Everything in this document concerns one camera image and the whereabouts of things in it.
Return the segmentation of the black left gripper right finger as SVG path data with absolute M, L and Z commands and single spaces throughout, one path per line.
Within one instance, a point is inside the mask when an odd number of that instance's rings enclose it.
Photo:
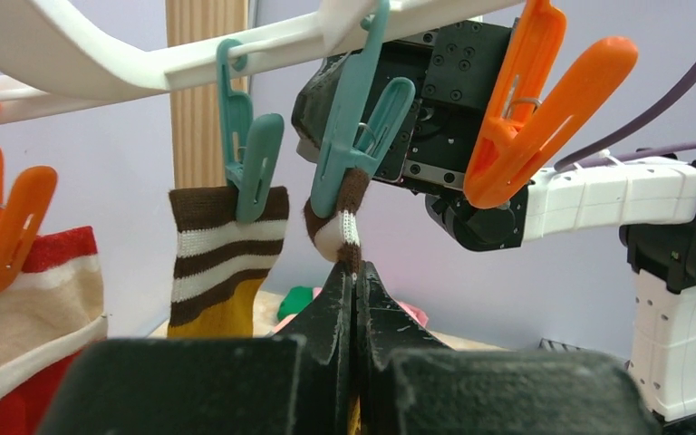
M 601 353 L 456 351 L 390 298 L 371 263 L 356 282 L 367 434 L 657 434 L 615 359 Z

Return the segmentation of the large orange clip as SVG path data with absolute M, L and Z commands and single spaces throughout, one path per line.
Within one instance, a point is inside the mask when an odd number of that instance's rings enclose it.
M 475 208 L 511 199 L 600 109 L 634 68 L 629 39 L 587 48 L 556 86 L 540 93 L 566 33 L 566 16 L 528 1 L 512 35 L 471 155 L 462 191 Z

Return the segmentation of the mustard yellow sock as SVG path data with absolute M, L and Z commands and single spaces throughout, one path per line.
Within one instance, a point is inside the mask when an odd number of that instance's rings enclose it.
M 259 288 L 279 258 L 289 218 L 285 187 L 271 188 L 264 212 L 244 224 L 231 187 L 169 193 L 178 240 L 169 338 L 250 337 Z

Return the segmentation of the teal clip left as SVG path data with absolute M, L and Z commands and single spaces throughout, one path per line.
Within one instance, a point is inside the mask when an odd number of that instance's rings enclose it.
M 232 87 L 231 73 L 247 64 L 244 55 L 235 61 L 229 55 L 240 44 L 225 39 L 217 47 L 217 95 L 225 177 L 237 189 L 236 219 L 251 223 L 265 210 L 285 126 L 277 113 L 255 116 L 248 93 Z

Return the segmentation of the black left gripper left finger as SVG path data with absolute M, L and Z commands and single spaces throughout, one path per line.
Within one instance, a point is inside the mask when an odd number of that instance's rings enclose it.
M 109 339 L 71 364 L 42 434 L 344 434 L 353 286 L 257 338 Z

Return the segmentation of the red santa sock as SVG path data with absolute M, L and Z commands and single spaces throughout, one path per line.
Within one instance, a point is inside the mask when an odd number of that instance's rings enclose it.
M 107 333 L 92 228 L 38 237 L 0 293 L 0 434 L 34 433 L 70 363 Z

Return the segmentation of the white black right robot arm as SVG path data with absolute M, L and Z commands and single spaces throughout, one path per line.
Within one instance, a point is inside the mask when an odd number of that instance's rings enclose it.
M 565 30 L 560 11 L 533 2 L 511 27 L 461 21 L 384 43 L 365 111 L 400 78 L 417 91 L 373 177 L 422 195 L 470 251 L 618 227 L 637 286 L 627 369 L 664 433 L 696 434 L 696 160 L 639 149 L 548 167 L 638 56 L 606 37 L 542 97 Z

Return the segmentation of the green folded cloth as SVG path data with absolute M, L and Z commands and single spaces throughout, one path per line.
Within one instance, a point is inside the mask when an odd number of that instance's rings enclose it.
M 292 287 L 278 306 L 277 319 L 284 321 L 291 315 L 301 313 L 322 291 L 321 287 Z

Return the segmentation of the teal clip centre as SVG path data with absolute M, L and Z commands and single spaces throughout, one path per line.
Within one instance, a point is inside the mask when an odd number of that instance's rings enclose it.
M 335 211 L 348 169 L 374 175 L 414 100 L 414 83 L 396 77 L 383 89 L 368 121 L 362 120 L 389 15 L 390 3 L 379 1 L 373 17 L 362 20 L 367 31 L 364 47 L 347 56 L 337 84 L 310 195 L 312 210 L 319 218 L 328 218 Z

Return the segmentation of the teal clip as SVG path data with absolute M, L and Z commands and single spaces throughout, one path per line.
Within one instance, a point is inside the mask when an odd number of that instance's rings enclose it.
M 364 47 L 347 56 L 337 84 L 310 195 L 312 210 L 319 218 L 328 218 L 335 211 L 348 169 L 374 175 L 414 100 L 414 83 L 396 77 L 383 89 L 368 121 L 362 120 L 389 15 L 390 3 L 379 1 L 373 17 L 362 20 L 367 31 Z
M 248 93 L 232 87 L 231 73 L 247 64 L 244 55 L 235 61 L 229 55 L 240 44 L 225 39 L 217 47 L 217 95 L 225 177 L 237 189 L 236 219 L 251 223 L 265 210 L 285 126 L 277 113 L 255 116 Z

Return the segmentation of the wooden hanger stand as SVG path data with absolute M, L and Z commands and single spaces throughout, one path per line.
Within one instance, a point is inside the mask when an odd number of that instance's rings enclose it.
M 167 1 L 169 46 L 242 31 L 247 1 Z M 214 84 L 170 95 L 174 181 L 177 189 L 223 186 L 218 96 Z

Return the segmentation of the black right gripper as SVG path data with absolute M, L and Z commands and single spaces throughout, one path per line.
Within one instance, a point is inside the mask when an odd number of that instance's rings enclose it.
M 416 92 L 374 180 L 431 195 L 462 189 L 513 32 L 466 20 L 383 44 L 362 118 L 395 78 Z

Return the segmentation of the mustard sock striped cuff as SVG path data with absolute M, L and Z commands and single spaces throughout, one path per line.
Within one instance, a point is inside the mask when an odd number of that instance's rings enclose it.
M 357 214 L 370 181 L 362 170 L 349 169 L 330 217 L 318 217 L 310 198 L 303 209 L 306 231 L 315 249 L 328 262 L 344 263 L 353 279 L 360 272 L 363 261 Z

